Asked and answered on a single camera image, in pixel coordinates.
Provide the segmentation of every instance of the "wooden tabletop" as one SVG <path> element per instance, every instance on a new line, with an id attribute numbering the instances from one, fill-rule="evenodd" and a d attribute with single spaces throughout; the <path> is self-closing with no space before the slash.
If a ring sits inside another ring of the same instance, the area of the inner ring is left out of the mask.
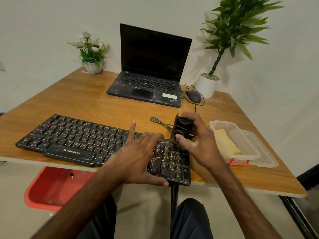
<path id="1" fill-rule="evenodd" d="M 17 148 L 15 143 L 53 114 L 123 129 L 129 129 L 132 121 L 136 120 L 136 132 L 160 132 L 169 138 L 169 131 L 162 125 L 151 122 L 150 117 L 173 124 L 178 112 L 194 112 L 194 105 L 186 100 L 181 101 L 180 108 L 174 108 L 107 95 L 106 90 L 117 75 L 118 73 L 107 71 L 91 75 L 85 73 L 84 68 L 79 68 L 1 116 L 0 157 L 3 158 L 0 160 L 95 171 L 96 168 L 54 160 L 37 152 Z M 228 93 L 215 92 L 213 98 L 205 100 L 204 106 L 197 106 L 197 113 L 201 114 L 207 125 L 210 121 L 222 120 L 255 133 L 277 159 L 279 166 L 272 169 L 252 165 L 232 166 L 233 173 L 246 189 L 292 197 L 307 194 Z M 193 185 L 217 186 L 209 172 L 193 158 L 191 167 Z"/>

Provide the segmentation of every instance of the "laptop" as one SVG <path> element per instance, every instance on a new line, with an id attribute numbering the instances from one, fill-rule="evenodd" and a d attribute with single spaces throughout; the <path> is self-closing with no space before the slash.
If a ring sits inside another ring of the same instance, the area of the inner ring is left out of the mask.
<path id="1" fill-rule="evenodd" d="M 192 39 L 121 24 L 122 71 L 109 95 L 180 107 L 181 75 Z"/>

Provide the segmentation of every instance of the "black handheld device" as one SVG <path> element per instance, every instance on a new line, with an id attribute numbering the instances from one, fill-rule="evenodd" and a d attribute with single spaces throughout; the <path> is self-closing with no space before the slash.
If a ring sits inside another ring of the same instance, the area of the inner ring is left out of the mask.
<path id="1" fill-rule="evenodd" d="M 174 126 L 171 134 L 171 141 L 175 144 L 178 144 L 176 141 L 175 135 L 181 134 L 186 139 L 190 136 L 190 132 L 192 131 L 194 125 L 194 120 L 184 117 L 179 117 L 178 114 L 175 117 Z"/>

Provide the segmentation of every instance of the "person's left hand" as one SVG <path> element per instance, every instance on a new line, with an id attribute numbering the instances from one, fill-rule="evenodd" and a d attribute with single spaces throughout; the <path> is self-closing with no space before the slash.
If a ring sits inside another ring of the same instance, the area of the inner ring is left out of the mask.
<path id="1" fill-rule="evenodd" d="M 103 167 L 112 165 L 121 183 L 168 186 L 166 179 L 151 175 L 146 170 L 157 142 L 164 135 L 145 132 L 135 141 L 135 126 L 136 121 L 133 121 L 126 143 Z"/>

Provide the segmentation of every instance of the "leg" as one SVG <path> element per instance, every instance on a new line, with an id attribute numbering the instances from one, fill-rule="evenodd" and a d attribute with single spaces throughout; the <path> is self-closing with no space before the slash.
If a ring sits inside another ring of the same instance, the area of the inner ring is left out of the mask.
<path id="1" fill-rule="evenodd" d="M 77 239 L 114 238 L 116 223 L 116 204 L 112 195 L 109 195 L 103 204 L 96 210 Z"/>
<path id="2" fill-rule="evenodd" d="M 175 210 L 176 210 L 177 197 L 178 197 L 178 184 L 173 183 L 171 185 L 171 219 L 173 218 L 173 215 L 174 215 Z"/>
<path id="3" fill-rule="evenodd" d="M 188 198 L 176 209 L 171 221 L 171 239 L 213 239 L 205 207 Z"/>

